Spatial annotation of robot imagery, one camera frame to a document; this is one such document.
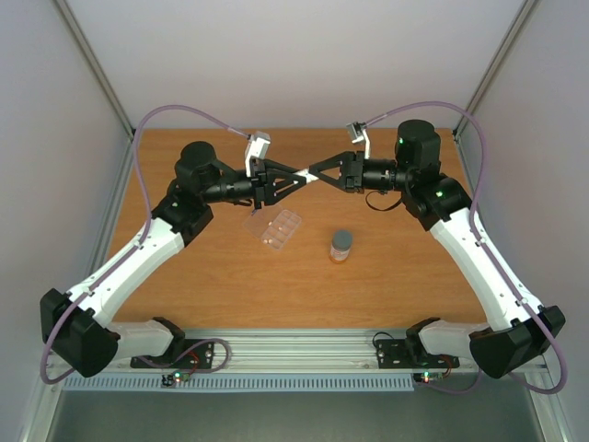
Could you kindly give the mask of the clear plastic pill organizer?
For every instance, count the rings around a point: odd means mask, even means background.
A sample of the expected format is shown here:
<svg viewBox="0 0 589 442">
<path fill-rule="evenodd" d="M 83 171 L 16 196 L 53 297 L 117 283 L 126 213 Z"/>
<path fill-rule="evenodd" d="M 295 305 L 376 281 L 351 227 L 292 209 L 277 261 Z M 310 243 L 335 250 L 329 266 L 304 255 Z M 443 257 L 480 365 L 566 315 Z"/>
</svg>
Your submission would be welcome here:
<svg viewBox="0 0 589 442">
<path fill-rule="evenodd" d="M 268 248 L 281 250 L 301 224 L 300 215 L 276 204 L 254 210 L 242 226 Z"/>
</svg>

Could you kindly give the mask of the orange pill bottle grey cap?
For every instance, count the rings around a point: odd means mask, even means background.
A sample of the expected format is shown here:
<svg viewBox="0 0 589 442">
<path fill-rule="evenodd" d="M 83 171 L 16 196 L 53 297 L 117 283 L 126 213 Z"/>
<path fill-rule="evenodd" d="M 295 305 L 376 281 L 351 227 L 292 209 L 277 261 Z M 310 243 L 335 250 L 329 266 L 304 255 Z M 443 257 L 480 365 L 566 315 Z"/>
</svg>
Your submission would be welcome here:
<svg viewBox="0 0 589 442">
<path fill-rule="evenodd" d="M 353 236 L 349 230 L 336 231 L 331 239 L 329 257 L 333 262 L 342 263 L 349 257 Z"/>
</svg>

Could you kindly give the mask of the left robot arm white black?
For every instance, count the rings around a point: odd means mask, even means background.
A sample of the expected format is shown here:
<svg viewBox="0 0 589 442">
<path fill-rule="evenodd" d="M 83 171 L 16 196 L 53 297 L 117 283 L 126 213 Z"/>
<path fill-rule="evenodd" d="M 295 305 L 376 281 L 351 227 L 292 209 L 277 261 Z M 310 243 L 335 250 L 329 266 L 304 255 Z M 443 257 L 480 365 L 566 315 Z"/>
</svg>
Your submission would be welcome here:
<svg viewBox="0 0 589 442">
<path fill-rule="evenodd" d="M 44 342 L 40 374 L 47 384 L 50 354 L 89 378 L 117 359 L 143 358 L 154 367 L 176 366 L 189 352 L 184 331 L 161 317 L 115 322 L 127 298 L 163 263 L 189 246 L 213 220 L 212 204 L 274 205 L 302 188 L 311 175 L 263 157 L 267 141 L 248 145 L 245 168 L 220 161 L 204 141 L 186 145 L 174 166 L 175 178 L 156 207 L 147 209 L 140 231 L 83 282 L 40 300 Z"/>
</svg>

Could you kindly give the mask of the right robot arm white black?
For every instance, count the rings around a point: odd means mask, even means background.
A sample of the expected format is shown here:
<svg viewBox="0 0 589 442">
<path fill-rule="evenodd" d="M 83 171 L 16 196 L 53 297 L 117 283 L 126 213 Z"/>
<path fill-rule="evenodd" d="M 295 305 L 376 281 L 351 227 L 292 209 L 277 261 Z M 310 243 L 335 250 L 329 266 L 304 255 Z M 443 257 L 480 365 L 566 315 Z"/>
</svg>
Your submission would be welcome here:
<svg viewBox="0 0 589 442">
<path fill-rule="evenodd" d="M 565 317 L 523 293 L 513 271 L 497 256 L 463 186 L 441 171 L 441 138 L 433 125 L 408 120 L 398 127 L 395 156 L 373 159 L 367 150 L 345 151 L 310 166 L 310 173 L 344 192 L 400 194 L 406 210 L 448 252 L 482 306 L 482 324 L 438 318 L 407 330 L 406 353 L 416 365 L 438 355 L 467 358 L 491 378 L 502 378 L 543 355 Z"/>
</svg>

